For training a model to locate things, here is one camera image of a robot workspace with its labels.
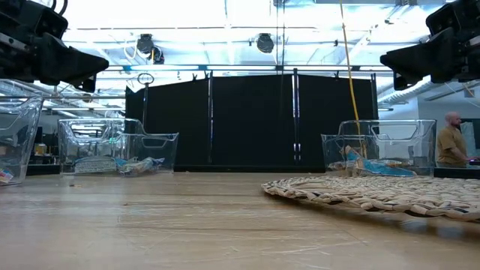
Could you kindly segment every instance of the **desk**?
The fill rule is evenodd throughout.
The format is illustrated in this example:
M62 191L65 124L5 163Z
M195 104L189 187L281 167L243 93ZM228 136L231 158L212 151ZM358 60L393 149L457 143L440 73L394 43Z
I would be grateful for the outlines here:
M480 225L299 205L281 174L29 177L0 188L0 269L477 269Z

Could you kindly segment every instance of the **black partition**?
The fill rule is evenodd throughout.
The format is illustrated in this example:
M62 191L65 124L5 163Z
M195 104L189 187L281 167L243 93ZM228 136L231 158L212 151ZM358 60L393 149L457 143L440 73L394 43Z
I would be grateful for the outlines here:
M212 102L212 165L294 166L291 75L215 77Z
M142 89L127 92L126 117L142 121ZM209 81L180 82L150 87L145 131L151 134L180 133L175 165L178 167L209 164Z
M378 119L374 77L353 84L360 119ZM322 172L320 135L355 118L348 79L334 77L213 77L148 93L146 131L180 133L177 171ZM142 120L143 95L127 89L126 117Z
M353 80L360 119L378 119L372 85L370 79ZM355 119L349 80L298 75L298 108L299 164L325 169L321 134L337 134L341 122Z

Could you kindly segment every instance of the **woven placemat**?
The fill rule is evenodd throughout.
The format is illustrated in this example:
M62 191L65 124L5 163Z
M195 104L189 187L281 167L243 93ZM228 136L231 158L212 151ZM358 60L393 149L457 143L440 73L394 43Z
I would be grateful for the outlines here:
M271 195L369 212L480 221L480 180L401 177L298 177L262 185Z

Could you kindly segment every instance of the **yellow cable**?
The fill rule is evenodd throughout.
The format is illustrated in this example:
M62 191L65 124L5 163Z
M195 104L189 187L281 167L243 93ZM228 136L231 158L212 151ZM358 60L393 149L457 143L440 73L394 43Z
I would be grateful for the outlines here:
M358 135L361 135L360 132L360 122L359 122L359 111L357 110L357 103L355 99L355 92L353 91L353 78L352 78L352 69L350 68L350 56L348 53L348 40L347 40L347 31L345 30L345 17L344 17L344 4L340 0L340 14L342 16L342 30L343 30L343 41L345 43L345 56L346 56L346 67L348 68L348 80L350 87L350 97L352 98L353 112L355 113L355 120L357 123ZM361 150L363 151L362 156L367 157L366 145L361 141Z
M352 79L352 70L350 69L350 56L348 53L348 43L347 43L347 31L345 30L345 19L344 19L344 5L342 0L340 0L340 13L342 16L342 30L343 30L343 40L345 41L345 55L346 55L346 66L348 68L348 80L350 84L350 96L352 97L353 111L355 112L355 120L358 124L358 132L360 132L359 112L357 111L357 103L355 100L355 92L353 91L353 79Z
M470 93L470 95L474 98L475 94L473 94L472 90L468 86L466 86L464 83L462 83L462 86Z

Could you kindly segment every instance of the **man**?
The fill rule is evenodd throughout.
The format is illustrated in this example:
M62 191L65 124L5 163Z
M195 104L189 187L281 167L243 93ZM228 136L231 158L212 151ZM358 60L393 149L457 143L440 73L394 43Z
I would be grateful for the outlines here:
M436 140L438 152L438 167L466 168L470 159L467 157L467 147L464 137L460 132L461 118L457 112L449 112L445 115L447 126L440 131Z

